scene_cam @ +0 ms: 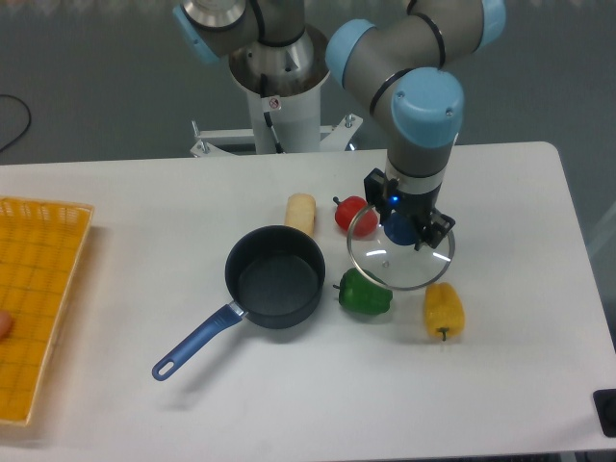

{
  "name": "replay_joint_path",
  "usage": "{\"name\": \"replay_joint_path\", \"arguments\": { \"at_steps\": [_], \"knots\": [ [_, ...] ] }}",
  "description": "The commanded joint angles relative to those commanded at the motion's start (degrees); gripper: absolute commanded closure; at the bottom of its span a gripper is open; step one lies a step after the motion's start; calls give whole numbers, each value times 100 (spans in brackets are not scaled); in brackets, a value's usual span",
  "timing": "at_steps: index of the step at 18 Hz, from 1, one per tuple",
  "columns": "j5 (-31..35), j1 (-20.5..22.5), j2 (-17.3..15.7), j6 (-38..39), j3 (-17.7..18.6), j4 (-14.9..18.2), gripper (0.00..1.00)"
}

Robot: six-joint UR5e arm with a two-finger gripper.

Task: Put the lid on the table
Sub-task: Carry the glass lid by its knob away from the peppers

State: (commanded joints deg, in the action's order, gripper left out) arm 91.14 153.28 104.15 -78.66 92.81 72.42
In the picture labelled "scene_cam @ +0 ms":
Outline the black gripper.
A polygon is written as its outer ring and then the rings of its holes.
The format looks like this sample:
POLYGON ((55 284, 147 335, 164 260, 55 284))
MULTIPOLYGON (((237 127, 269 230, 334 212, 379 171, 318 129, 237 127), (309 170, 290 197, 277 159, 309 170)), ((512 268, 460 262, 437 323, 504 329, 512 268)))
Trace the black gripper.
POLYGON ((402 173, 395 167, 384 171, 374 168, 364 179, 365 199, 384 225, 392 214, 398 214, 415 227, 415 249, 428 246, 436 249, 445 239, 455 220, 436 208, 444 179, 444 171, 418 177, 402 173))

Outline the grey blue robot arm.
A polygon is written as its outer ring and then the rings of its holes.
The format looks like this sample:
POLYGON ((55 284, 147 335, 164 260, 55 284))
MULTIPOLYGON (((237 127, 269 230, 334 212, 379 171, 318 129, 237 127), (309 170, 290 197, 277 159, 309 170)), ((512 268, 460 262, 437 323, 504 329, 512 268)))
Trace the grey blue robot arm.
POLYGON ((389 136, 386 167, 365 194, 382 221, 398 219, 392 241, 441 243, 454 221, 436 200, 464 110, 445 66, 501 35, 501 1, 412 1, 390 27, 353 19, 331 37, 308 24, 300 1, 182 1, 172 13, 201 61, 227 60, 258 153, 316 150, 321 85, 336 81, 389 136))

